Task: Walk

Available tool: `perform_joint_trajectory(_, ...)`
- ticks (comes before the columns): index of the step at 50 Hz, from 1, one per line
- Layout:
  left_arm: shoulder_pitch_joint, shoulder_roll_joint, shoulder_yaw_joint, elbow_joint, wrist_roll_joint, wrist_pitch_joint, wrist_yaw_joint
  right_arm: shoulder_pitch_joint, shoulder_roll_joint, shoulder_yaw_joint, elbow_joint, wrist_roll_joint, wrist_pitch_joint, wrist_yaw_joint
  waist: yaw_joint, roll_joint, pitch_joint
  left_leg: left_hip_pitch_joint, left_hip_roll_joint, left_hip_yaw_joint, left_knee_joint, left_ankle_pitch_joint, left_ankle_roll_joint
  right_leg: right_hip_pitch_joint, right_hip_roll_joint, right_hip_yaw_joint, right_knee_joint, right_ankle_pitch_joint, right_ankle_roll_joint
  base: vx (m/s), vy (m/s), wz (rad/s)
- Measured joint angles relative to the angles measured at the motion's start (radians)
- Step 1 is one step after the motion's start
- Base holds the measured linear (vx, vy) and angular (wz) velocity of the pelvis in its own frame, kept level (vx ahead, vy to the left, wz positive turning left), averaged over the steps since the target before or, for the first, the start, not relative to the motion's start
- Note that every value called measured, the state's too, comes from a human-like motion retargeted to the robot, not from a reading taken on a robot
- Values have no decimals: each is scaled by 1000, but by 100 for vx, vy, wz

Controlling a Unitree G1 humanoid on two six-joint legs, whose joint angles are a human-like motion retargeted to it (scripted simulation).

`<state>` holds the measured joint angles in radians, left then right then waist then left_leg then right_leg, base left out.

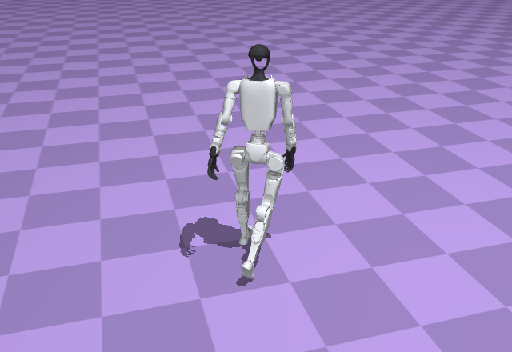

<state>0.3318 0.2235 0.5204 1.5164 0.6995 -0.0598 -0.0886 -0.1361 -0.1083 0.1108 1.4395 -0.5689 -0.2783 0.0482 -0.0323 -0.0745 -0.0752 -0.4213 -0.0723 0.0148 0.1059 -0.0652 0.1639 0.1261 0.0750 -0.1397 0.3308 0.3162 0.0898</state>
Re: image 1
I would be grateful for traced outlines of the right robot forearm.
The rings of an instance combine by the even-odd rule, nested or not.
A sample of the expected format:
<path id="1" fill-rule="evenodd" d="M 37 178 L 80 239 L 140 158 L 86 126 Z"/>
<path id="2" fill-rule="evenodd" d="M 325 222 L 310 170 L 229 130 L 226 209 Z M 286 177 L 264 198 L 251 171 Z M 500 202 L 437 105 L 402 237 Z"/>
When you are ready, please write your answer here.
<path id="1" fill-rule="evenodd" d="M 294 115 L 292 114 L 292 121 L 293 125 L 287 125 L 284 127 L 284 131 L 286 132 L 286 149 L 290 152 L 291 148 L 293 146 L 296 146 L 297 140 L 296 140 L 296 129 L 295 129 L 295 121 L 294 121 Z"/>

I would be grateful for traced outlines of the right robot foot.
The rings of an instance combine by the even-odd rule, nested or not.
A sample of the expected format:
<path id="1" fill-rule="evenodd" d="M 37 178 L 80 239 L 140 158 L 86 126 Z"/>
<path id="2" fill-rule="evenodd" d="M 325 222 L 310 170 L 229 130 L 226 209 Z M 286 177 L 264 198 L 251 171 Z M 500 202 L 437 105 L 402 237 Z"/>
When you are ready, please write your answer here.
<path id="1" fill-rule="evenodd" d="M 251 261 L 246 260 L 242 266 L 242 275 L 254 279 L 254 266 Z"/>

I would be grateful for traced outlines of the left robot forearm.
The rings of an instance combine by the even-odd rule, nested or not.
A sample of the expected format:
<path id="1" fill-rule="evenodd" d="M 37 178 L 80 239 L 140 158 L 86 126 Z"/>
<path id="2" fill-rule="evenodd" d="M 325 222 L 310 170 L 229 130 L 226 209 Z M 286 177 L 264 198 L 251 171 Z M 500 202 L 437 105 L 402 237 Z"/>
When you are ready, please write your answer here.
<path id="1" fill-rule="evenodd" d="M 219 154 L 221 151 L 221 145 L 222 145 L 222 142 L 224 139 L 225 132 L 227 131 L 226 126 L 221 125 L 221 120 L 222 120 L 222 112 L 218 115 L 218 120 L 217 120 L 217 124 L 215 127 L 214 136 L 212 139 L 212 144 L 210 146 L 210 148 L 212 146 L 215 146 L 217 148 L 216 154 Z"/>

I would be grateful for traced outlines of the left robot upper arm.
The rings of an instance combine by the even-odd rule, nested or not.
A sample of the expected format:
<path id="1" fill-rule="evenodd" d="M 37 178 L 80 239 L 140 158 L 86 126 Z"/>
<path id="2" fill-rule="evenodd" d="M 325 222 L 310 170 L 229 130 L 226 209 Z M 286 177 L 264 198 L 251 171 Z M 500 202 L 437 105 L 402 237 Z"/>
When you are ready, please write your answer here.
<path id="1" fill-rule="evenodd" d="M 226 95 L 223 102 L 222 120 L 221 124 L 229 125 L 232 122 L 232 110 L 236 102 L 236 94 L 239 94 L 239 86 L 241 80 L 233 80 L 228 83 L 226 88 Z"/>

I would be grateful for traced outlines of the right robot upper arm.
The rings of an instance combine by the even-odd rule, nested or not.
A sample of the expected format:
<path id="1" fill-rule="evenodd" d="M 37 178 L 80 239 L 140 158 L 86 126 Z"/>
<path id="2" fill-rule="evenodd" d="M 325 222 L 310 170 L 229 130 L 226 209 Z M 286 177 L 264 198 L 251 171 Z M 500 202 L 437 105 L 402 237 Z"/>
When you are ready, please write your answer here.
<path id="1" fill-rule="evenodd" d="M 282 107 L 281 122 L 283 125 L 293 125 L 292 121 L 292 95 L 291 86 L 288 82 L 275 81 L 276 91 L 281 96 L 280 102 Z"/>

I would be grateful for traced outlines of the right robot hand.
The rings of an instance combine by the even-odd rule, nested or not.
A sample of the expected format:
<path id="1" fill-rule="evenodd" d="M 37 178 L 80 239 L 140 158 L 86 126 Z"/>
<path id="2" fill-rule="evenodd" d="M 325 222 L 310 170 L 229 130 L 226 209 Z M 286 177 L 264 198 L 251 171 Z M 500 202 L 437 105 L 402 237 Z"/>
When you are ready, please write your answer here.
<path id="1" fill-rule="evenodd" d="M 290 172 L 293 167 L 294 167 L 294 154 L 295 154 L 295 151 L 296 151 L 296 147 L 293 146 L 290 150 L 290 152 L 286 149 L 286 153 L 283 155 L 283 157 L 286 156 L 286 160 L 285 160 L 285 167 L 284 167 L 284 171 L 286 171 L 287 173 Z"/>

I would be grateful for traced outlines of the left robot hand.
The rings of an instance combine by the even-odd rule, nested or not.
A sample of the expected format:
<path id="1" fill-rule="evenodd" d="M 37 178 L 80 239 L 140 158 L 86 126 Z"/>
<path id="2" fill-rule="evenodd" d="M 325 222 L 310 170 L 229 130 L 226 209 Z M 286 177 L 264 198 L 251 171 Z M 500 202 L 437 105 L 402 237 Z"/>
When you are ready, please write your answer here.
<path id="1" fill-rule="evenodd" d="M 219 172 L 219 169 L 217 168 L 217 165 L 216 165 L 216 157 L 219 156 L 219 154 L 216 154 L 216 147 L 215 146 L 212 146 L 210 148 L 210 152 L 209 152 L 209 155 L 210 155 L 210 159 L 208 161 L 208 175 L 213 179 L 213 180 L 218 180 L 218 177 L 216 177 L 215 173 L 214 173 L 214 168 L 216 169 L 217 172 Z"/>

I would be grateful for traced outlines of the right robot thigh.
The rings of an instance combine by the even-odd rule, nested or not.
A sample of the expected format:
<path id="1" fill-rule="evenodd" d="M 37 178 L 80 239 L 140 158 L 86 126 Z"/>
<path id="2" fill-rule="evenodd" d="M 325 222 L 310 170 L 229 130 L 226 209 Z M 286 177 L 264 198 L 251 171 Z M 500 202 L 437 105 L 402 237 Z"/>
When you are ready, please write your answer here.
<path id="1" fill-rule="evenodd" d="M 261 222 L 264 222 L 268 208 L 271 208 L 273 211 L 284 167 L 285 160 L 283 156 L 269 150 L 267 154 L 267 172 L 263 200 L 262 204 L 256 209 L 256 219 L 259 219 Z"/>

